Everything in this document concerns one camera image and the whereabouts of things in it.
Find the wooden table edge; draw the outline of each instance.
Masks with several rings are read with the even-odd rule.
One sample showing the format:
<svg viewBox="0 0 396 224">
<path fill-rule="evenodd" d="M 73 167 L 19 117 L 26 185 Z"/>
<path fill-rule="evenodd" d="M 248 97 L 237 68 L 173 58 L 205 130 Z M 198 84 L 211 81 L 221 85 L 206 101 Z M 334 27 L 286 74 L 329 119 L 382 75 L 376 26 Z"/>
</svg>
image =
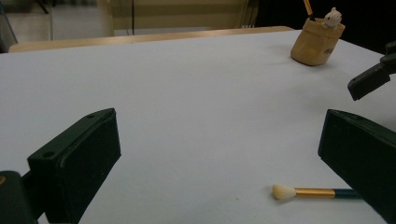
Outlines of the wooden table edge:
<svg viewBox="0 0 396 224">
<path fill-rule="evenodd" d="M 45 49 L 65 49 L 65 48 L 87 47 L 87 46 L 97 46 L 97 45 L 132 44 L 139 42 L 195 38 L 195 37 L 204 37 L 204 36 L 247 35 L 247 34 L 282 32 L 282 31 L 290 31 L 290 30 L 293 29 L 287 26 L 270 26 L 270 27 L 258 27 L 258 28 L 209 30 L 209 31 L 156 34 L 156 35 L 125 35 L 125 36 L 67 39 L 67 40 L 53 40 L 53 41 L 35 41 L 35 42 L 24 42 L 24 43 L 15 44 L 9 48 L 8 52 L 15 53 L 15 52 L 26 52 L 33 50 L 45 50 Z"/>
</svg>

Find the white bristle tip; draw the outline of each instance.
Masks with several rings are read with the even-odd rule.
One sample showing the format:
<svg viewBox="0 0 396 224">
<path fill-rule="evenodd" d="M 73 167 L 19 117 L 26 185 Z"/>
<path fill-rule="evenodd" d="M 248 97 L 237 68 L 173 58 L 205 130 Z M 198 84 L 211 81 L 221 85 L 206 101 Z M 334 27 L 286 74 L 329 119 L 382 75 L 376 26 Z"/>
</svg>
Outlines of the white bristle tip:
<svg viewBox="0 0 396 224">
<path fill-rule="evenodd" d="M 273 185 L 273 194 L 276 199 L 283 200 L 296 196 L 296 190 L 288 186 Z"/>
</svg>

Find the white figurine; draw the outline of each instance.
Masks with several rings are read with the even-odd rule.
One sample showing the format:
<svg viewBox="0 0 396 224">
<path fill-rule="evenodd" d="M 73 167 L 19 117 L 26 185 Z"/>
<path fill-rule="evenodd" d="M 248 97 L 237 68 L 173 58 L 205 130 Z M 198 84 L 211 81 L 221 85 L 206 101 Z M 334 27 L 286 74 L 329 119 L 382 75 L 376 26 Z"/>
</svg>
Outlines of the white figurine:
<svg viewBox="0 0 396 224">
<path fill-rule="evenodd" d="M 335 30 L 337 29 L 337 25 L 341 22 L 341 19 L 341 13 L 337 11 L 335 7 L 333 7 L 332 11 L 327 13 L 327 15 L 324 17 L 322 26 L 324 28 L 334 27 L 333 29 Z"/>
</svg>

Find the wooden cup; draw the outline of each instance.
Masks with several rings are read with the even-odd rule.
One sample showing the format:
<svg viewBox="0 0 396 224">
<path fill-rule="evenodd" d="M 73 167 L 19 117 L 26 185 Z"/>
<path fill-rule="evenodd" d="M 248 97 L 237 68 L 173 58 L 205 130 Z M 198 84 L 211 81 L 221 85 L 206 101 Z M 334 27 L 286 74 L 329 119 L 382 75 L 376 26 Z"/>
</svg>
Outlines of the wooden cup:
<svg viewBox="0 0 396 224">
<path fill-rule="evenodd" d="M 316 21 L 307 19 L 303 30 L 297 37 L 290 56 L 297 62 L 306 65 L 320 65 L 329 60 L 338 39 L 345 30 L 345 25 L 339 23 L 335 27 L 324 28 L 323 19 Z"/>
</svg>

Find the white table surface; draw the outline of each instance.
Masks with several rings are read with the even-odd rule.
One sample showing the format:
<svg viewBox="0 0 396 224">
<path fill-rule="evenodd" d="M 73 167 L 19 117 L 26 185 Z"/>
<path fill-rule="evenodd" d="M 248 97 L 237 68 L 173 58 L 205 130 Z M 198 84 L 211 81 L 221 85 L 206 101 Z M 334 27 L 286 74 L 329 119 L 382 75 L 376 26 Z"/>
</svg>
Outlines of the white table surface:
<svg viewBox="0 0 396 224">
<path fill-rule="evenodd" d="M 275 201 L 271 186 L 347 188 L 318 156 L 327 109 L 396 130 L 396 81 L 354 102 L 380 54 L 339 41 L 295 62 L 300 31 L 0 55 L 0 170 L 114 107 L 122 156 L 80 223 L 385 223 L 364 201 Z M 46 223 L 45 216 L 40 223 Z"/>
</svg>

